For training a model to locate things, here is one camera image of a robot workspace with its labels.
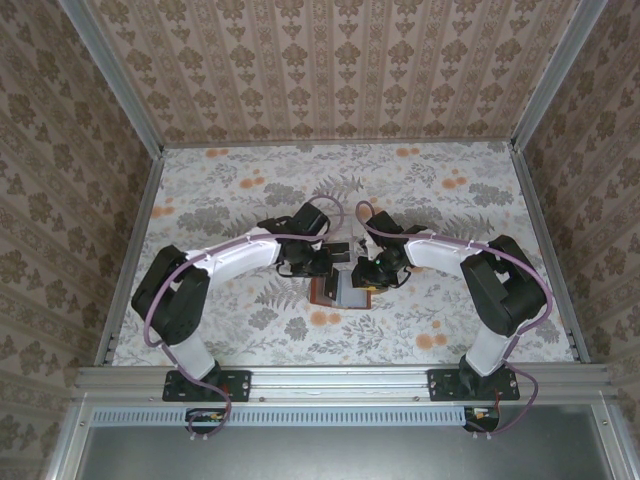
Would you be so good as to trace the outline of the aluminium side rail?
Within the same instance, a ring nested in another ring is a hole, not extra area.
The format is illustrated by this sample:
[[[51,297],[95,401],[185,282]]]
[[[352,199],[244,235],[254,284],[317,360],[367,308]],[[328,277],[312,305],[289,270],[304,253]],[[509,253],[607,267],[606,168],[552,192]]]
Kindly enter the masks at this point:
[[[509,144],[515,173],[520,183],[532,227],[535,232],[542,259],[556,300],[557,310],[563,320],[565,332],[570,340],[574,358],[581,363],[591,363],[587,345],[582,334],[571,297],[549,234],[544,214],[538,200],[534,183],[523,153]]]
[[[112,341],[116,339],[117,334],[121,329],[127,306],[130,303],[131,290],[163,169],[164,156],[163,151],[161,151],[160,155],[155,158],[151,164],[149,177],[141,197],[138,213],[123,260],[123,265],[120,270],[118,282],[116,284],[101,339],[96,351],[93,362],[95,367],[101,367],[109,364],[109,357],[112,351],[110,345]]]

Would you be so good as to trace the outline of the floral patterned table cover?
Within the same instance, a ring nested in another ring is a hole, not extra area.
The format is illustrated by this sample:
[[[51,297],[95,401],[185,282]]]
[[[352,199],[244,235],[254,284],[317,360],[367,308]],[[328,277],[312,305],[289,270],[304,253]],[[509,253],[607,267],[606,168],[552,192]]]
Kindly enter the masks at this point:
[[[165,246],[210,247],[320,199],[348,204],[359,224],[383,210],[459,239],[507,235],[545,268],[503,142],[259,146],[165,153],[135,279]],[[313,305],[309,292],[272,268],[212,289],[200,326],[208,350],[225,366],[455,363],[480,327],[465,282],[430,269],[370,310]]]

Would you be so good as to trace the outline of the black connector board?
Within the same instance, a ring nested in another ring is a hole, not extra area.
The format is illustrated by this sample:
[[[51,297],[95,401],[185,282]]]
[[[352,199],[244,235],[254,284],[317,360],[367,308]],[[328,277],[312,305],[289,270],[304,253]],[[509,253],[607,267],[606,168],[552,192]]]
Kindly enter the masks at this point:
[[[499,409],[496,407],[465,407],[463,428],[471,433],[491,433],[498,428]]]
[[[191,408],[185,413],[185,428],[194,437],[209,437],[227,421],[225,408]]]

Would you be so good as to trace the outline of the long aluminium base rail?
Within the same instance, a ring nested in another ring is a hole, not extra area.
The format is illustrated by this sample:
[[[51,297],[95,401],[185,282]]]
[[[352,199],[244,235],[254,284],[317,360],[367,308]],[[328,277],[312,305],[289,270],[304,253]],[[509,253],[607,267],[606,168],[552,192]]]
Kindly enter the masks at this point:
[[[400,366],[248,366],[249,402],[269,405],[427,404],[432,377],[445,365]],[[607,367],[584,363],[525,363],[516,367],[522,404],[539,385],[540,404],[587,404],[613,400]],[[79,370],[72,389],[75,402],[145,405],[161,400],[169,367],[90,367]]]

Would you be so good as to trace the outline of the aluminium frame post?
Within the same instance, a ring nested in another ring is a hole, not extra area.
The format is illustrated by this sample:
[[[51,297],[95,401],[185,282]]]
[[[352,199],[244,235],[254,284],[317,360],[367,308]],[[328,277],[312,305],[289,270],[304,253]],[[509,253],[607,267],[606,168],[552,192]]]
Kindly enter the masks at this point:
[[[153,126],[133,83],[126,75],[125,64],[116,56],[107,36],[98,25],[86,0],[59,0],[94,63],[102,73],[119,105],[133,126],[139,140],[153,161],[162,156],[164,142]]]
[[[535,87],[513,134],[511,145],[522,152],[533,136],[589,34],[606,7],[607,0],[580,0],[549,63]]]

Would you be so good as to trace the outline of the grey sheet metal panel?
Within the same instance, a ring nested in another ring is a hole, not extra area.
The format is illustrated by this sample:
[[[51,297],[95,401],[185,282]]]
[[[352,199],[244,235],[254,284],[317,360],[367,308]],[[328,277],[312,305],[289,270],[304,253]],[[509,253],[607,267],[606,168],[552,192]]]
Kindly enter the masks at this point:
[[[98,428],[78,480],[613,480],[589,433],[474,438],[453,428]]]

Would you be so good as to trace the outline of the aluminium lower frame bar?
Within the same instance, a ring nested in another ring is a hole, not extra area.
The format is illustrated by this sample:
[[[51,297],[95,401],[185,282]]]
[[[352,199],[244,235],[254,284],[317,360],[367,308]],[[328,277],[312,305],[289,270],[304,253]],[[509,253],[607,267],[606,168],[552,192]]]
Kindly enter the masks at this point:
[[[76,480],[89,435],[91,412],[85,403],[69,407],[45,480]]]
[[[621,409],[600,401],[592,412],[613,480],[640,480],[640,457]]]

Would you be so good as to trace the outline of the brown leather card holder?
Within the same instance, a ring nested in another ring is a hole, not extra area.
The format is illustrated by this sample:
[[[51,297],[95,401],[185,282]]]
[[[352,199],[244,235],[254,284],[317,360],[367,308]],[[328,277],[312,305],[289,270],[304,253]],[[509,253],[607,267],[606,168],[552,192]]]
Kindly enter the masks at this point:
[[[310,284],[309,301],[313,305],[341,310],[370,310],[372,307],[371,293],[364,289],[354,289],[351,286],[351,271],[340,272],[338,300],[332,303],[323,295],[326,277],[313,278]]]

